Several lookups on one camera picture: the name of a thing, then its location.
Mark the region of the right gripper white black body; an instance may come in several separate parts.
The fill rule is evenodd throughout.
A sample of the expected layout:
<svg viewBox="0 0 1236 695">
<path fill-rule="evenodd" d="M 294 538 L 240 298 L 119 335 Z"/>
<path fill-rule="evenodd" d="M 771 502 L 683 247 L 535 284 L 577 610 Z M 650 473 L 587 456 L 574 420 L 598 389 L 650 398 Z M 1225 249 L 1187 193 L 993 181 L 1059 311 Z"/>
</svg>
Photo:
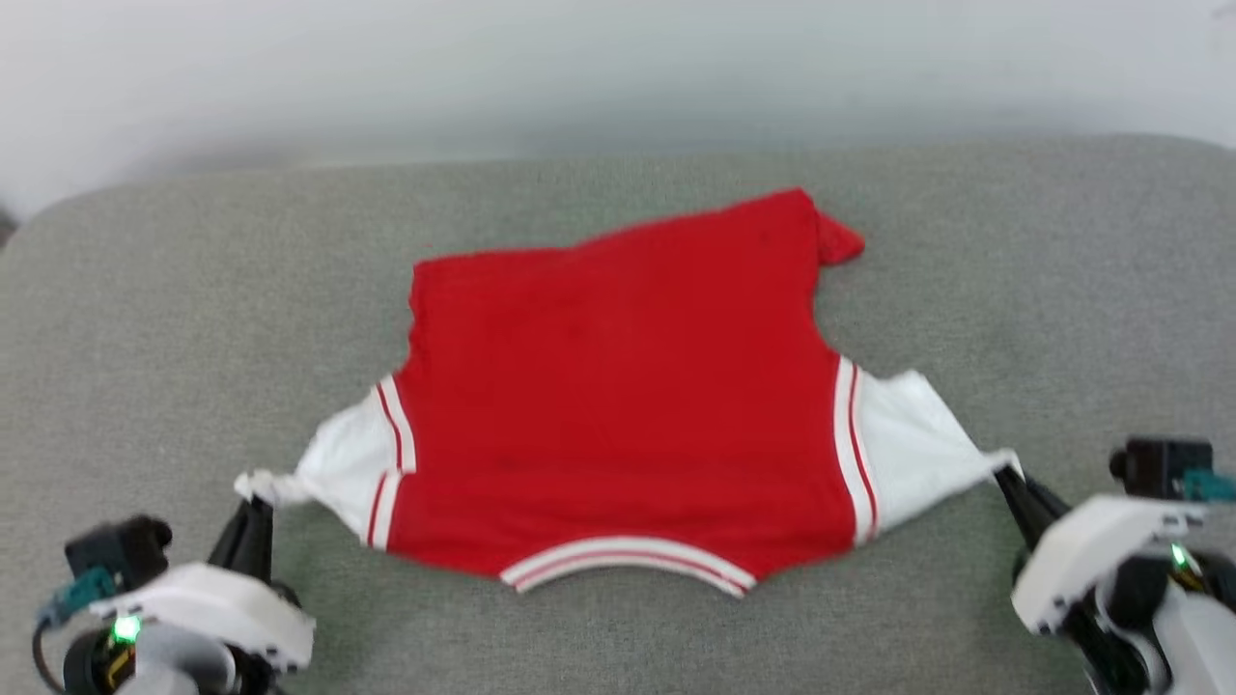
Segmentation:
<svg viewBox="0 0 1236 695">
<path fill-rule="evenodd" d="M 1011 595 L 1025 628 L 1063 628 L 1073 603 L 1156 542 L 1200 526 L 1205 505 L 1095 493 L 1048 528 Z"/>
</svg>

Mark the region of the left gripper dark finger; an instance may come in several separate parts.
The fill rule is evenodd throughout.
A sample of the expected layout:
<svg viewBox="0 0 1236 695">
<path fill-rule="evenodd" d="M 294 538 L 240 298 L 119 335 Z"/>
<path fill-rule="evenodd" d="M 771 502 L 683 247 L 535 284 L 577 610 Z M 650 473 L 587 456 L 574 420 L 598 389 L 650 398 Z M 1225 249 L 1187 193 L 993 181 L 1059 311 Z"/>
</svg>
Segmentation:
<svg viewBox="0 0 1236 695">
<path fill-rule="evenodd" d="M 272 581 L 274 510 L 261 498 L 239 501 L 234 517 L 224 527 L 208 556 L 208 564 L 241 573 L 260 582 Z"/>
</svg>

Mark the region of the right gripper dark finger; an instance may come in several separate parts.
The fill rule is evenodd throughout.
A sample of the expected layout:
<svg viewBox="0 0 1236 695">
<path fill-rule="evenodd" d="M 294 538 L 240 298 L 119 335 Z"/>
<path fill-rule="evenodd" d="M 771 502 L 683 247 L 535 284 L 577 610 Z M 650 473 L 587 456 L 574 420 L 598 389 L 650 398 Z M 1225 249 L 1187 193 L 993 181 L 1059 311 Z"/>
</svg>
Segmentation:
<svg viewBox="0 0 1236 695">
<path fill-rule="evenodd" d="M 1014 466 L 1002 466 L 995 472 L 995 481 L 1023 535 L 1027 552 L 1035 552 L 1047 531 L 1072 511 L 1072 506 L 1051 492 L 1051 488 L 1037 484 Z"/>
</svg>

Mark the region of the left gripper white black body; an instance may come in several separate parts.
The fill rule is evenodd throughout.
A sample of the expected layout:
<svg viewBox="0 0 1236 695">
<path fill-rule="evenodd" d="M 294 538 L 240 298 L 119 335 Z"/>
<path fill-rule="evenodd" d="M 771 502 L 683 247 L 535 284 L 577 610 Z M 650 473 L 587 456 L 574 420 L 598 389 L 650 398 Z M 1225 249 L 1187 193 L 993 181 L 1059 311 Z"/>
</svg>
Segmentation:
<svg viewBox="0 0 1236 695">
<path fill-rule="evenodd" d="M 235 674 L 234 650 L 256 655 L 277 674 L 311 663 L 315 620 L 274 587 L 205 563 L 161 573 L 143 587 L 99 599 L 90 612 L 108 622 L 138 620 L 138 670 Z"/>
</svg>

